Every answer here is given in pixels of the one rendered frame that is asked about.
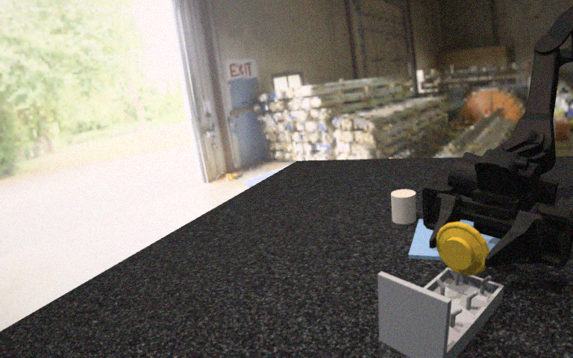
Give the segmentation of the light blue flat mat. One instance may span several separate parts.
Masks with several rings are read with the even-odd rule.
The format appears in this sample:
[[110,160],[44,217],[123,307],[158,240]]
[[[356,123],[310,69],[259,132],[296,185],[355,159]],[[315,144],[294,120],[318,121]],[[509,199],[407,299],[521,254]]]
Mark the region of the light blue flat mat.
[[[433,230],[427,229],[423,225],[424,219],[419,219],[415,236],[413,238],[413,243],[410,248],[410,253],[408,254],[408,258],[412,259],[423,259],[423,260],[440,260],[440,255],[438,254],[438,250],[436,248],[430,248],[429,239]],[[474,222],[470,222],[467,220],[461,220],[460,222],[471,225],[474,228]],[[492,236],[487,236],[482,234],[482,237],[486,240],[487,247],[489,248],[489,252],[492,248],[500,241],[498,238],[494,238]]]

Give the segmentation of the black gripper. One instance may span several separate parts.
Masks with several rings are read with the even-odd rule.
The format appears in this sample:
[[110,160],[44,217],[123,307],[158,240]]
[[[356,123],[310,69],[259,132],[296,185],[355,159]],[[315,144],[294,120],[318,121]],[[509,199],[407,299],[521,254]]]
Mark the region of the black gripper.
[[464,201],[452,186],[432,183],[422,190],[423,225],[433,233],[430,248],[436,248],[439,229],[465,219],[474,229],[500,239],[485,259],[485,266],[543,263],[563,267],[570,257],[573,242],[573,212],[540,204],[530,213],[531,192],[524,194],[517,212],[505,195],[477,191],[477,202]]

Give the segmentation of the grey dish rack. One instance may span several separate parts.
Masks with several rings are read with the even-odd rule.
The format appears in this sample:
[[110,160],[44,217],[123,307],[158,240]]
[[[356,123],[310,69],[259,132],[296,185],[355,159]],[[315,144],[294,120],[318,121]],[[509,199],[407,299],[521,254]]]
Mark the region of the grey dish rack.
[[456,358],[501,304],[504,286],[446,268],[424,288],[378,273],[379,340],[409,358]]

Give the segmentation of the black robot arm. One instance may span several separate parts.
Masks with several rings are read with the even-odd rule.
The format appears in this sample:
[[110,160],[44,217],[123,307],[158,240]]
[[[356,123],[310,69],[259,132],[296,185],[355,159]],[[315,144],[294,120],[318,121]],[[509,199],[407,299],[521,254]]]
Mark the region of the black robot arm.
[[[570,35],[572,44],[560,49]],[[554,206],[556,200],[558,182],[541,175],[556,162],[554,108],[559,68],[573,62],[573,6],[560,14],[533,51],[527,107],[513,136],[483,156],[465,152],[452,163],[448,176],[448,185],[473,201],[480,195],[477,191],[517,197],[508,201],[514,212],[528,192],[533,196],[532,208],[537,202]]]

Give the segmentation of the yellow round plate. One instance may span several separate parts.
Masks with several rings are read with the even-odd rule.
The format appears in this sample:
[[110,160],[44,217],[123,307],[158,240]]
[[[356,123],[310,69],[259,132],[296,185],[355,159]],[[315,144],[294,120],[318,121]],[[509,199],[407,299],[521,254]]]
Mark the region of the yellow round plate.
[[474,276],[486,268],[489,248],[486,240],[471,225],[453,222],[440,228],[436,249],[443,262],[458,274]]

